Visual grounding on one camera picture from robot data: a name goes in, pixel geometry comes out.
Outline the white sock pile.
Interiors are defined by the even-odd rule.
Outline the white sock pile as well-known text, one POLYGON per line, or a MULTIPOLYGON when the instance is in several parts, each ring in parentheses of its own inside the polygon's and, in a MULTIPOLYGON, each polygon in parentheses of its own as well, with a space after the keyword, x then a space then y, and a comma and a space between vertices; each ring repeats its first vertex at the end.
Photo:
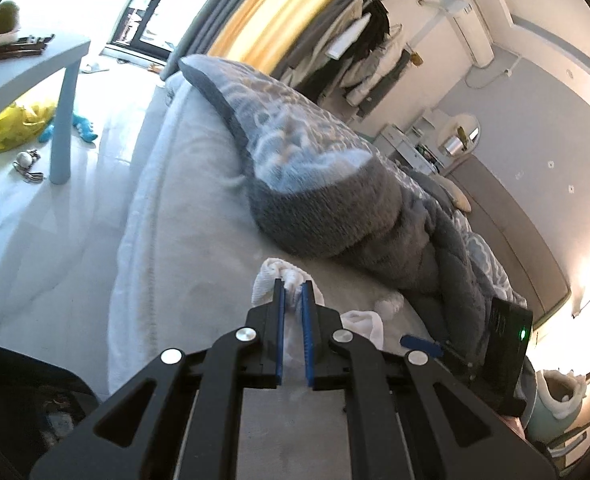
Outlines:
MULTIPOLYGON (((273 297, 274 282, 281 280, 285 291, 285 310, 288 314, 301 314, 301 288, 311 281, 313 296, 319 306, 325 307, 323 293, 312 276, 303 269, 279 258, 267 258, 260 266, 252 289, 252 306, 267 304, 273 297)), ((384 349, 384 325, 381 315, 373 310, 350 310, 341 314, 345 330, 369 339, 377 350, 384 349)))

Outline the white green fuzzy boot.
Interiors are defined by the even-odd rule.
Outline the white green fuzzy boot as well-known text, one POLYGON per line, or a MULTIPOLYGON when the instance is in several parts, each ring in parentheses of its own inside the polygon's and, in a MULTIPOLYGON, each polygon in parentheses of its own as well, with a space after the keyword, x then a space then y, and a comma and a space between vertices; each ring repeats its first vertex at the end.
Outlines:
POLYGON ((573 425, 586 396, 584 375, 560 370, 537 370, 536 401, 526 437, 532 442, 550 443, 573 425))

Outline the grey upholstered headboard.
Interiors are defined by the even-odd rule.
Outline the grey upholstered headboard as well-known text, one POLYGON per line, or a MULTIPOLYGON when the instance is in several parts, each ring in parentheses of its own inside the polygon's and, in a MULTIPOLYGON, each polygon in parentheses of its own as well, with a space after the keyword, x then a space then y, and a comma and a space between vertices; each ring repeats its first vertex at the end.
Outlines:
POLYGON ((512 195, 476 157, 448 174, 471 205, 472 230, 486 240, 512 288, 526 299, 535 327, 545 324, 571 296, 571 287, 540 233, 512 195))

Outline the beige pillow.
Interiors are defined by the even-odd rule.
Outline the beige pillow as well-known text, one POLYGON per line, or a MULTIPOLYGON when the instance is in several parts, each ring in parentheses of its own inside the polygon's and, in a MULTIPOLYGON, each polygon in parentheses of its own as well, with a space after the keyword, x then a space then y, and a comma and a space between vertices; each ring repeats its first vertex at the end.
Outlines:
POLYGON ((449 180, 440 174, 432 174, 431 179, 437 183, 449 196, 450 200, 452 201, 452 205, 463 214, 470 214, 472 211, 472 206, 458 185, 455 184, 454 181, 449 180))

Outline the dark grey fluffy blanket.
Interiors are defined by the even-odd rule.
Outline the dark grey fluffy blanket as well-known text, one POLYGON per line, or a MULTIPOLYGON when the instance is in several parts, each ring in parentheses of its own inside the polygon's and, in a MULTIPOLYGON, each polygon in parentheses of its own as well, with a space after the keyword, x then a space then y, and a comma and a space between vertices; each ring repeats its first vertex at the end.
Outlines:
POLYGON ((372 275, 411 302, 429 336, 483 361, 498 297, 438 184, 252 66, 193 54, 180 67, 232 134, 253 219, 274 244, 372 275))

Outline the round vanity mirror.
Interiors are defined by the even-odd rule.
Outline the round vanity mirror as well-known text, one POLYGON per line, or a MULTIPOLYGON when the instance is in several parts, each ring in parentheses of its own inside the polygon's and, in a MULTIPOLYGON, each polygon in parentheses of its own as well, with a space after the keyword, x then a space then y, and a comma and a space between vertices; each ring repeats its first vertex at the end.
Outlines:
POLYGON ((449 116, 438 130, 436 145, 440 154, 457 158, 470 154, 481 139, 481 125, 472 114, 449 116))

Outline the teal plush toy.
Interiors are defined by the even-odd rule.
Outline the teal plush toy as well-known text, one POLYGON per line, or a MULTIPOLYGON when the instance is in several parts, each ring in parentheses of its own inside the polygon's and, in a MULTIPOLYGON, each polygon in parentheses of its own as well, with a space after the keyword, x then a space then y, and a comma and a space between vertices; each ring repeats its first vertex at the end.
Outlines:
MULTIPOLYGON (((93 122, 88 118, 77 114, 72 114, 72 126, 77 130, 80 139, 86 143, 93 143, 97 139, 97 134, 94 132, 93 122)), ((51 119, 44 130, 38 135, 39 143, 46 143, 52 139, 55 125, 54 120, 51 119)))

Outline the hanging clothes rack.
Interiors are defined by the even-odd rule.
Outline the hanging clothes rack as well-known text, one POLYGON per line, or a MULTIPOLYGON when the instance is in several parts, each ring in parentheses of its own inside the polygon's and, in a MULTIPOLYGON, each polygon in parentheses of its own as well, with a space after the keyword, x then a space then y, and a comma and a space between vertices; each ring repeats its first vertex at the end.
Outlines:
POLYGON ((381 0, 353 0, 280 80, 333 113, 365 118, 417 63, 381 0))

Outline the keys with white ball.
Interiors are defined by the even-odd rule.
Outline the keys with white ball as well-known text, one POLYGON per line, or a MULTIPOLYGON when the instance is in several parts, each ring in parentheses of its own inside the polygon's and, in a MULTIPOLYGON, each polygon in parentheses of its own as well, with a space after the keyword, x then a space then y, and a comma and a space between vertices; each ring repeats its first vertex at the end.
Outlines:
POLYGON ((44 175, 40 171, 33 171, 32 168, 41 158, 35 148, 19 152, 13 160, 14 169, 28 183, 41 183, 44 175))

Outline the yellow curtain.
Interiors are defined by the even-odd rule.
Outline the yellow curtain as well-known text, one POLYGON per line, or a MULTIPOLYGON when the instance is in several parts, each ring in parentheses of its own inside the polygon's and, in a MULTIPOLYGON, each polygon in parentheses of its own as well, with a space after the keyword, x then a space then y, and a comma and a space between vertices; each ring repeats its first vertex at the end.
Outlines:
POLYGON ((209 48, 216 58, 271 73, 332 0, 244 0, 209 48))

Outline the grey curtain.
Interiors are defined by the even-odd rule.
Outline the grey curtain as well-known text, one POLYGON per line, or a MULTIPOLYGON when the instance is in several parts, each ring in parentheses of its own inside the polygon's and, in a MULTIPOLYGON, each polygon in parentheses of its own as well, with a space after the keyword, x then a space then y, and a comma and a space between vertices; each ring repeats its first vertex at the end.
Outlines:
POLYGON ((169 54, 159 78, 166 81, 176 73, 179 70, 179 60, 185 55, 207 53, 227 21, 244 1, 206 0, 184 32, 179 44, 169 54))

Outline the yellow plastic bag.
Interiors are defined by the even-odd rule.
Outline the yellow plastic bag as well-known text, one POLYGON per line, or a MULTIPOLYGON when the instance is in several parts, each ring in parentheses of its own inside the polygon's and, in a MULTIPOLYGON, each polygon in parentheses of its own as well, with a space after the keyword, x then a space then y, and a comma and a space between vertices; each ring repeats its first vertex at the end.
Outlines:
POLYGON ((56 112, 54 101, 30 105, 13 103, 0 112, 0 153, 4 153, 40 136, 56 112))

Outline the black framed window door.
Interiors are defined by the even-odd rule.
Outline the black framed window door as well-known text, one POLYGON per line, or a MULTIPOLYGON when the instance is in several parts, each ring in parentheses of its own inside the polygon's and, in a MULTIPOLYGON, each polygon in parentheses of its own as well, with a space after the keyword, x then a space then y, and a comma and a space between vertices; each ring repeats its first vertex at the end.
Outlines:
POLYGON ((175 47, 150 30, 161 0, 128 0, 107 44, 117 51, 166 62, 175 47))

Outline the brown sticks bundle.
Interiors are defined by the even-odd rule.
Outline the brown sticks bundle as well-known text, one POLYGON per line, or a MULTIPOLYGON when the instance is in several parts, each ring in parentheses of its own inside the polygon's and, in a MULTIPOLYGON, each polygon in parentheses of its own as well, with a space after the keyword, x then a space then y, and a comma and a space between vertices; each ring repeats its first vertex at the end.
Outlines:
POLYGON ((54 37, 54 34, 45 37, 28 36, 19 38, 14 44, 0 46, 0 61, 39 56, 45 51, 54 37))

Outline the white wall air conditioner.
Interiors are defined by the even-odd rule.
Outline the white wall air conditioner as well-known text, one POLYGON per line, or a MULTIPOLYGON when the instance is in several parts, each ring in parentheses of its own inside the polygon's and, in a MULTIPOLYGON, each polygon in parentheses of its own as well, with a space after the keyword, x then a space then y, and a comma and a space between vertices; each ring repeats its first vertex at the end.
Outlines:
POLYGON ((439 6, 454 25, 472 64, 485 68, 493 62, 492 42, 474 0, 439 0, 439 6))

